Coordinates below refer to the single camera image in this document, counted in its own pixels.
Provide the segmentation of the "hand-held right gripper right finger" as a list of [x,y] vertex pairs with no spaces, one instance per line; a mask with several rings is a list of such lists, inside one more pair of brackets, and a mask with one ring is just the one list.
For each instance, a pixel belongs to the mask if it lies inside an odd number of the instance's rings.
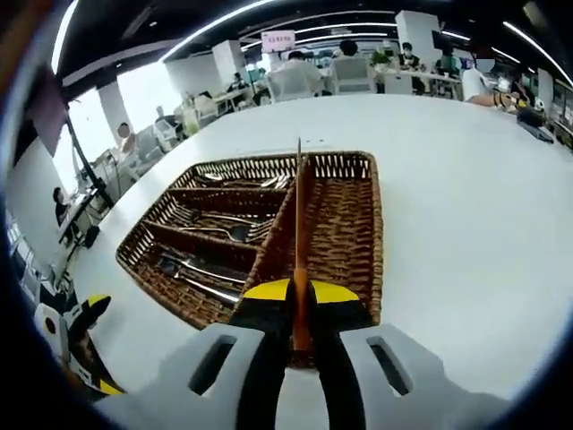
[[333,429],[484,429],[507,407],[451,381],[394,325],[374,324],[348,288],[312,282],[311,334]]

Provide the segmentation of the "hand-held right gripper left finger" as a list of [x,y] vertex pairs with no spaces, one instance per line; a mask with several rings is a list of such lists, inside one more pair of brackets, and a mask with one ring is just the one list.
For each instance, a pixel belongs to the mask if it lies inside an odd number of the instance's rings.
[[248,289],[227,324],[168,355],[142,389],[96,403],[118,429],[271,429],[292,331],[290,279]]

